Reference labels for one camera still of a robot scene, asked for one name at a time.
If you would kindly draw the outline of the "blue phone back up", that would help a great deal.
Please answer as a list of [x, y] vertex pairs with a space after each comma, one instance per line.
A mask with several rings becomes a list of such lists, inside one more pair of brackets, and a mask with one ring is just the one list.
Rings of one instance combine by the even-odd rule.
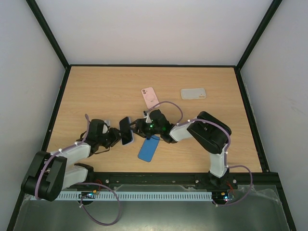
[[151, 162], [153, 155], [159, 144], [158, 136], [151, 136], [150, 138], [146, 138], [142, 144], [142, 147], [138, 153], [138, 158], [145, 162]]

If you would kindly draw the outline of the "beige phone case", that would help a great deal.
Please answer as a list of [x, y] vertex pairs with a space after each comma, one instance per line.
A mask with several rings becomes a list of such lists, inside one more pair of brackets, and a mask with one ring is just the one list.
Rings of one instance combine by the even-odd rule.
[[206, 98], [206, 91], [204, 88], [181, 89], [180, 94], [183, 100], [194, 100], [194, 99]]

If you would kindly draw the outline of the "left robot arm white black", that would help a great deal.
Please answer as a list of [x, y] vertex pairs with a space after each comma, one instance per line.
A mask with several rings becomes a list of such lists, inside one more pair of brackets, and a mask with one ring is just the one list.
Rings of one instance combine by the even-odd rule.
[[110, 149], [121, 139], [121, 132], [108, 120], [87, 121], [87, 129], [72, 145], [54, 152], [35, 154], [21, 184], [21, 191], [36, 199], [54, 201], [60, 192], [86, 180], [90, 167], [78, 161], [94, 155], [99, 147]]

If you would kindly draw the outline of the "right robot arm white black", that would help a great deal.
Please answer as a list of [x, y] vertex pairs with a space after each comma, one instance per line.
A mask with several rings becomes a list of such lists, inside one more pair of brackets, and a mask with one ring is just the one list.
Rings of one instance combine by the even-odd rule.
[[147, 139], [158, 135], [166, 143], [194, 138], [210, 155], [208, 183], [216, 189], [224, 187], [229, 173], [227, 152], [231, 144], [231, 129], [227, 125], [205, 111], [176, 124], [170, 123], [159, 109], [144, 114], [144, 118], [129, 124], [133, 133]]

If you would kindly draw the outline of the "pink phone case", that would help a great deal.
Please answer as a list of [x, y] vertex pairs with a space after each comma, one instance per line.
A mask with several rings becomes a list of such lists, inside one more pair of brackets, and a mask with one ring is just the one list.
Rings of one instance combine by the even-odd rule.
[[145, 104], [148, 109], [154, 107], [159, 103], [157, 95], [153, 89], [153, 87], [143, 88], [141, 90], [142, 96], [144, 98]]

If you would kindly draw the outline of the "black front rail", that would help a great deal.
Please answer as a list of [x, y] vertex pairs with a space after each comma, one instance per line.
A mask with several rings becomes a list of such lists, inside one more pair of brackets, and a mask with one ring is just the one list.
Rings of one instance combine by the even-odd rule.
[[277, 173], [227, 173], [218, 179], [210, 173], [115, 173], [92, 172], [86, 183], [101, 182], [106, 186], [120, 185], [182, 185], [194, 186], [199, 190], [218, 191], [237, 189], [239, 185], [277, 185], [280, 179]]

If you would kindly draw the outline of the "black enclosure frame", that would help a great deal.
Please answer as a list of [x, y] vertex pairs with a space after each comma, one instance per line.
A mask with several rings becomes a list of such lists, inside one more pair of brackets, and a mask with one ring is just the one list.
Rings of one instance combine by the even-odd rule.
[[[62, 63], [62, 65], [65, 68], [65, 73], [64, 73], [64, 77], [63, 80], [61, 82], [61, 86], [60, 86], [60, 90], [56, 99], [56, 103], [51, 115], [51, 119], [48, 125], [48, 129], [44, 138], [44, 142], [42, 145], [42, 149], [45, 151], [47, 149], [47, 146], [49, 144], [50, 138], [51, 138], [51, 133], [55, 124], [55, 120], [60, 108], [60, 104], [63, 98], [63, 94], [64, 94], [64, 90], [68, 81], [68, 76], [71, 70], [72, 65], [68, 63], [67, 59], [65, 58], [64, 53], [62, 52], [54, 34], [52, 33], [45, 17], [43, 16], [43, 13], [41, 12], [38, 4], [36, 1], [34, 0], [29, 0], [27, 1], [33, 15], [35, 16], [36, 20], [38, 21], [40, 27], [42, 28], [43, 32], [45, 33], [45, 36], [47, 37], [47, 39], [49, 40], [52, 48], [54, 49], [55, 53], [57, 54], [60, 62]], [[241, 56], [239, 62], [237, 65], [234, 65], [232, 68], [235, 71], [235, 76], [237, 79], [237, 83], [239, 86], [239, 90], [241, 93], [241, 97], [242, 97], [242, 101], [244, 103], [244, 108], [245, 108], [245, 112], [247, 115], [247, 119], [248, 119], [248, 123], [252, 132], [252, 137], [257, 149], [257, 155], [259, 158], [259, 161], [261, 163], [261, 173], [265, 173], [265, 172], [271, 172], [268, 162], [267, 162], [267, 158], [264, 152], [264, 148], [263, 145], [261, 143], [261, 139], [260, 139], [260, 135], [257, 129], [257, 125], [256, 125], [256, 121], [255, 118], [253, 116], [253, 112], [252, 112], [252, 107], [251, 107], [251, 103], [248, 101], [248, 95], [247, 95], [247, 90], [245, 89], [244, 86], [244, 81], [241, 75], [241, 69], [243, 68], [244, 64], [246, 63], [247, 59], [249, 58], [250, 54], [252, 53], [254, 47], [256, 46], [257, 42], [259, 41], [259, 39], [261, 38], [263, 32], [265, 31], [265, 29], [267, 28], [268, 24], [270, 23], [272, 17], [275, 15], [276, 11], [278, 10], [279, 6], [281, 4], [280, 0], [273, 0], [272, 3], [270, 4], [268, 10], [266, 11], [264, 17], [262, 18], [258, 28], [256, 29], [253, 37], [251, 38], [248, 46], [246, 47], [243, 55]], [[287, 199], [285, 197], [283, 188], [282, 188], [282, 184], [280, 181], [280, 184], [275, 185], [277, 192], [278, 192], [278, 196], [279, 199], [281, 200], [282, 203], [282, 208], [283, 208], [283, 212], [284, 215], [286, 217], [286, 222], [288, 224], [288, 227], [290, 230], [294, 231], [296, 230], [295, 227], [295, 223], [294, 220], [292, 218], [291, 215], [291, 211], [289, 209], [288, 203], [287, 203]]]

